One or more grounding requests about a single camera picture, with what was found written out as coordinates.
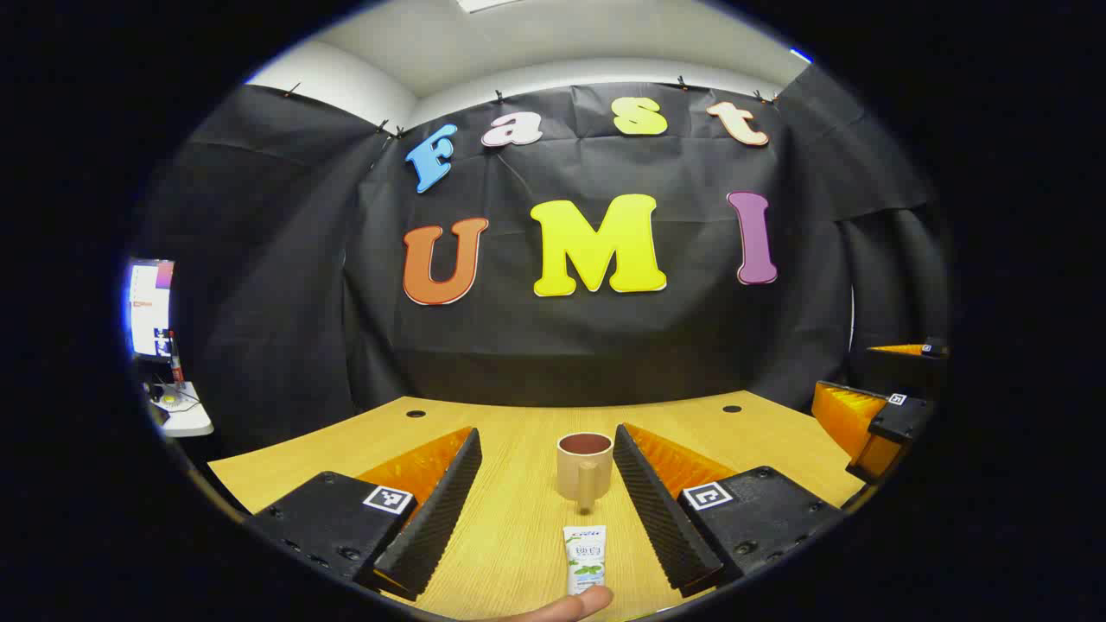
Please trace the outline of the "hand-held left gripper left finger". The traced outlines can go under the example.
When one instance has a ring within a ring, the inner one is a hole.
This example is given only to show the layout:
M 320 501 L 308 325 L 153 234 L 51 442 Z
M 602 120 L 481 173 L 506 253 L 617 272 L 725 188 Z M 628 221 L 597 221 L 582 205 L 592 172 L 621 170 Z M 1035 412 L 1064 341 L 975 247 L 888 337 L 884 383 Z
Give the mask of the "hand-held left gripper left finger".
M 478 429 L 458 428 L 357 477 L 320 471 L 246 526 L 341 580 L 415 600 L 445 554 L 481 463 Z

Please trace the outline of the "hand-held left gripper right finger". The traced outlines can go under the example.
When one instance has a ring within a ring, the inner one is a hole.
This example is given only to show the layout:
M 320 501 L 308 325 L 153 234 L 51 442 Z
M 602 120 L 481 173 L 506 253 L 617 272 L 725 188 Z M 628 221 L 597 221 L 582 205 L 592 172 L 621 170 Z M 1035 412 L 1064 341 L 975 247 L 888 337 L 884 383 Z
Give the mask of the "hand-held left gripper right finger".
M 735 471 L 629 422 L 616 428 L 613 462 L 684 597 L 758 574 L 845 517 L 772 466 Z

